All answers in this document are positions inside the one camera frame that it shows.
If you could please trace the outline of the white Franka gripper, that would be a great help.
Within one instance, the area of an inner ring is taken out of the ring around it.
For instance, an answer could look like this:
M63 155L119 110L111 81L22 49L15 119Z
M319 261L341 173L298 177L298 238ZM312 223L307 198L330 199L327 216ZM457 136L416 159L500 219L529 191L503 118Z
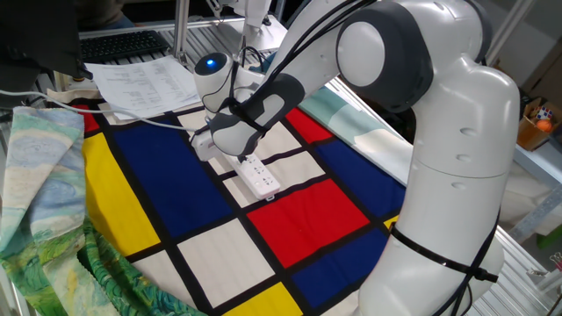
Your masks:
M222 155L222 152L216 147L209 129L197 130L191 137L191 146L194 148L197 157L202 162L208 162L212 158ZM247 156L237 156L238 162L245 162Z

